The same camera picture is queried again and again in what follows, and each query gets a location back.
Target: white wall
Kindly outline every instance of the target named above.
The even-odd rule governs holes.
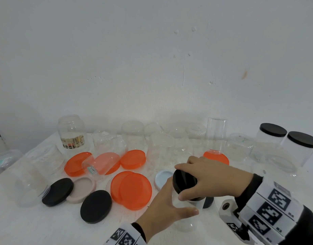
[[[0,0],[7,145],[27,151],[65,114],[88,131],[212,116],[228,134],[313,135],[313,0]]]

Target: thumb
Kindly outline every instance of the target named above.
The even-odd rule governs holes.
[[[199,214],[199,210],[195,207],[176,208],[176,219],[190,218]]]
[[[198,194],[197,186],[198,185],[196,185],[194,187],[191,187],[191,188],[188,188],[188,189],[185,189],[184,191],[182,191],[179,194],[178,199],[180,201],[186,201],[186,200],[191,200],[191,199],[194,199],[194,198],[201,197]]]

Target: white table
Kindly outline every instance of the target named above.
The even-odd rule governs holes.
[[[93,144],[92,137],[88,135],[89,142]],[[60,151],[64,151],[58,133],[48,137],[43,143],[55,143]],[[98,189],[105,189],[108,181],[117,172],[106,176],[104,180],[97,183]],[[153,186],[154,173],[144,167],[140,173],[149,178]],[[59,178],[67,177],[63,172]],[[310,194],[312,188],[309,183],[303,184],[295,192],[302,202],[313,210],[313,196]],[[157,191],[153,186],[153,196]],[[193,232],[183,233],[174,227],[155,235],[150,244],[243,244],[231,232],[227,225],[220,219],[218,207],[222,201],[230,197],[215,198],[214,203],[208,209],[200,211],[198,227]],[[20,208],[0,193],[0,245],[12,244],[103,244],[110,235],[123,222],[134,222],[145,210],[130,211],[123,206],[113,202],[108,216],[97,224],[87,224],[80,217],[80,204],[61,203],[54,207],[46,207],[39,203],[30,208]]]

